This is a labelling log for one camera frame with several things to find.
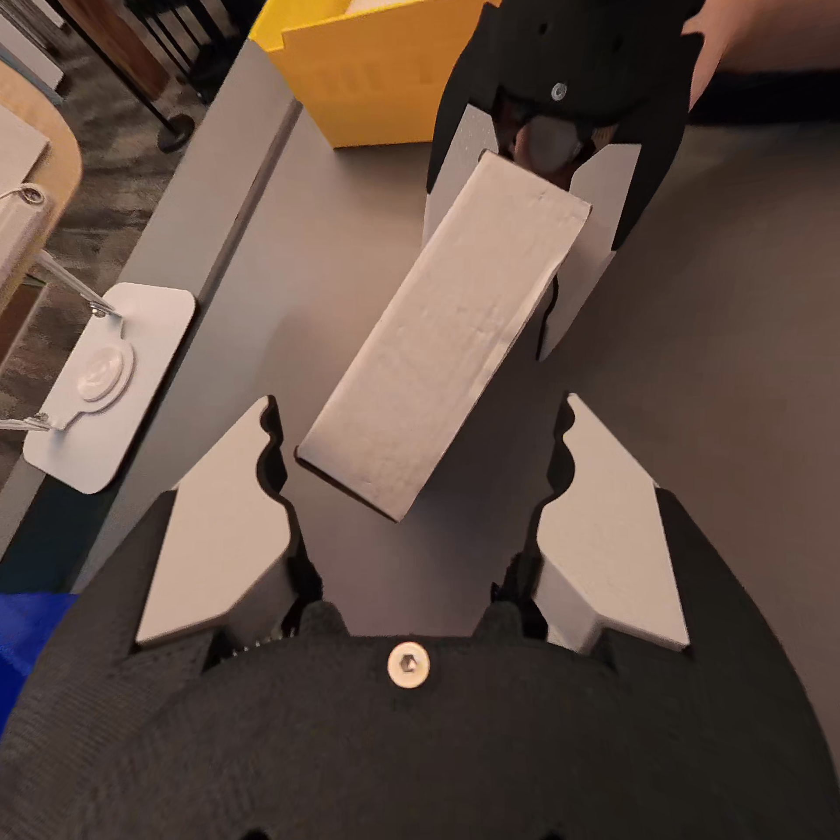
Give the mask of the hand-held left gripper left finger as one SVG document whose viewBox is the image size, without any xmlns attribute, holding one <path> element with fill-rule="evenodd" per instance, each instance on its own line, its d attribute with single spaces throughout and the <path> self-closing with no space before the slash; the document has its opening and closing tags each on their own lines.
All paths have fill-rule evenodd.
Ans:
<svg viewBox="0 0 840 840">
<path fill-rule="evenodd" d="M 295 634 L 304 609 L 322 599 L 283 493 L 283 436 L 276 398 L 261 396 L 173 487 L 139 646 L 213 630 L 251 648 Z"/>
</svg>

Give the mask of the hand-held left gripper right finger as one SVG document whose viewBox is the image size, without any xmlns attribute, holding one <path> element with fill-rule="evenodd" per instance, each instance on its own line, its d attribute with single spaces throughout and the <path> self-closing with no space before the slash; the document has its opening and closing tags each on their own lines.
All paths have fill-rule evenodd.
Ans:
<svg viewBox="0 0 840 840">
<path fill-rule="evenodd" d="M 605 631 L 685 650 L 658 485 L 573 393 L 561 401 L 547 479 L 549 495 L 492 600 L 518 607 L 526 637 L 578 654 Z"/>
</svg>

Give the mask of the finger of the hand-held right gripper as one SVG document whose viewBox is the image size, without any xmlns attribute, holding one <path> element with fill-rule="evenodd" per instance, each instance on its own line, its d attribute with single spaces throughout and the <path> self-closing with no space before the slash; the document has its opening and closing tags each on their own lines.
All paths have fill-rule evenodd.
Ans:
<svg viewBox="0 0 840 840">
<path fill-rule="evenodd" d="M 489 114 L 469 104 L 448 147 L 434 188 L 427 193 L 423 245 L 434 234 L 478 165 L 481 155 L 487 151 L 498 152 L 495 126 Z"/>
<path fill-rule="evenodd" d="M 590 204 L 591 213 L 553 277 L 537 361 L 544 361 L 568 332 L 614 258 L 613 240 L 641 150 L 639 143 L 609 143 L 571 178 L 570 194 Z"/>
</svg>

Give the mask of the yellow plastic bin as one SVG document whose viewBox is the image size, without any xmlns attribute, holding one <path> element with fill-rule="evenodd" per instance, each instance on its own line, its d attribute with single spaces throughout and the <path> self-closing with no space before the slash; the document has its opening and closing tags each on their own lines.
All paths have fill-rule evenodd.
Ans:
<svg viewBox="0 0 840 840">
<path fill-rule="evenodd" d="M 268 1 L 249 32 L 334 149 L 431 141 L 482 1 Z"/>
</svg>

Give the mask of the white cardboard mailer box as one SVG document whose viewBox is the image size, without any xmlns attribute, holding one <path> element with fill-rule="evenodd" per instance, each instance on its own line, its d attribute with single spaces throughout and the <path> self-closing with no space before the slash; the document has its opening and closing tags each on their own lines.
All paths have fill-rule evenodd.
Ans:
<svg viewBox="0 0 840 840">
<path fill-rule="evenodd" d="M 400 522 L 453 443 L 592 203 L 486 152 L 297 448 Z"/>
</svg>

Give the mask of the person's right hand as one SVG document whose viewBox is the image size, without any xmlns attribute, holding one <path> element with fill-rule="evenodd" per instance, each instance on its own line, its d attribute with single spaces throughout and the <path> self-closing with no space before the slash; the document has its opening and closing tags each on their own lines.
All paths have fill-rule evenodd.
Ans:
<svg viewBox="0 0 840 840">
<path fill-rule="evenodd" d="M 839 68 L 838 1 L 706 1 L 681 33 L 703 38 L 690 86 L 691 109 L 718 70 Z"/>
</svg>

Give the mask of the blue plastic bin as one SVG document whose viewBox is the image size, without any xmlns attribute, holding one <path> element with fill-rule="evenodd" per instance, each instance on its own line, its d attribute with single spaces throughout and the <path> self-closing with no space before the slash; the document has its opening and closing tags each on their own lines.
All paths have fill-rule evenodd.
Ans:
<svg viewBox="0 0 840 840">
<path fill-rule="evenodd" d="M 37 657 L 76 600 L 67 593 L 1 594 L 1 730 Z"/>
</svg>

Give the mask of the black metal rack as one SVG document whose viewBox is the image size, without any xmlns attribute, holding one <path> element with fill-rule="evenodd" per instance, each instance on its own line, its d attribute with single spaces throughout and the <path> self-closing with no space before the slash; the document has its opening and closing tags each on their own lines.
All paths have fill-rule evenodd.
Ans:
<svg viewBox="0 0 840 840">
<path fill-rule="evenodd" d="M 227 29 L 221 28 L 207 2 L 128 1 L 115 4 L 133 17 L 168 59 L 174 78 L 191 88 L 202 104 L 208 105 L 222 87 L 265 2 L 218 2 L 227 20 Z M 168 154 L 186 146 L 196 128 L 194 119 L 185 113 L 166 117 L 156 107 L 156 101 L 147 98 L 92 44 L 60 2 L 48 2 L 47 5 L 66 21 L 160 124 L 159 149 Z"/>
</svg>

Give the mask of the brown wooden beam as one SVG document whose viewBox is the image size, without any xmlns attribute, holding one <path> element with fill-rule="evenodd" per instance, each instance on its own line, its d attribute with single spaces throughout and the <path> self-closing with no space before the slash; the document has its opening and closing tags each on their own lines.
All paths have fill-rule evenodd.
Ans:
<svg viewBox="0 0 840 840">
<path fill-rule="evenodd" d="M 111 1 L 61 1 L 92 44 L 156 102 L 165 92 L 170 74 L 118 12 Z"/>
</svg>

